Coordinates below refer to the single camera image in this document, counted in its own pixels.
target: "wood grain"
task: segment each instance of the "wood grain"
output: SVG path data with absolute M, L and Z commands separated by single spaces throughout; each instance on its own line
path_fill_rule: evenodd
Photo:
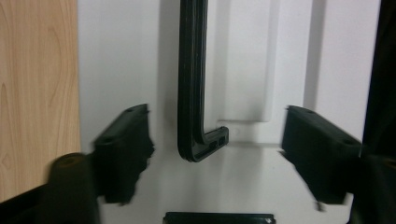
M 76 0 L 0 0 L 0 202 L 79 151 Z

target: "white surface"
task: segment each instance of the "white surface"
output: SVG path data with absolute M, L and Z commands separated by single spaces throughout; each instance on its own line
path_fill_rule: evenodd
M 267 48 L 276 54 L 266 59 L 270 67 L 265 68 L 276 73 L 271 120 L 284 118 L 284 110 L 276 109 L 288 102 L 275 96 L 287 94 L 292 102 L 305 100 L 342 128 L 361 135 L 378 4 L 372 0 L 334 0 L 323 5 L 309 0 L 271 1 L 271 8 L 278 10 L 277 19 L 271 16 L 273 21 L 268 22 L 268 29 L 276 31 L 271 34 L 276 46 Z M 320 7 L 326 12 L 323 23 L 310 26 L 306 11 Z M 104 223 L 161 223 L 169 211 L 273 213 L 278 223 L 286 224 L 346 223 L 347 206 L 327 206 L 327 213 L 315 211 L 304 182 L 276 148 L 225 147 L 200 163 L 179 157 L 178 16 L 177 0 L 78 1 L 83 150 L 91 151 L 91 141 L 121 110 L 143 103 L 149 103 L 150 135 L 156 145 L 132 204 L 103 205 Z M 321 27 L 323 34 L 317 34 Z M 301 51 L 294 51 L 296 46 Z M 303 64 L 306 57 L 318 66 Z M 309 80 L 317 82 L 294 75 L 311 67 L 319 70 L 319 76 Z M 292 82 L 279 85 L 282 79 Z M 315 97 L 296 94 L 301 88 Z M 278 124 L 267 132 L 276 136 L 282 129 Z

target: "black handle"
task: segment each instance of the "black handle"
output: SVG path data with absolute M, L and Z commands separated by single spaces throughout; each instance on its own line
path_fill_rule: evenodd
M 228 128 L 204 133 L 207 0 L 180 1 L 177 146 L 201 161 L 228 143 Z

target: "white door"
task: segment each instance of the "white door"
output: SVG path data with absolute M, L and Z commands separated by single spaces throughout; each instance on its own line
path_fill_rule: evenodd
M 191 211 L 346 223 L 348 205 L 315 210 L 278 143 L 287 105 L 361 139 L 379 2 L 209 1 L 205 127 L 229 127 L 230 144 L 190 163 L 177 152 L 179 1 L 79 1 L 83 150 L 143 103 L 156 145 L 132 203 L 103 205 L 104 222 L 161 223 L 166 212 Z

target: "wooden panel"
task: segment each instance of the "wooden panel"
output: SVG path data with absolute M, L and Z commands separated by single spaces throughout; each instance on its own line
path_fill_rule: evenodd
M 0 0 L 0 202 L 79 151 L 76 0 Z

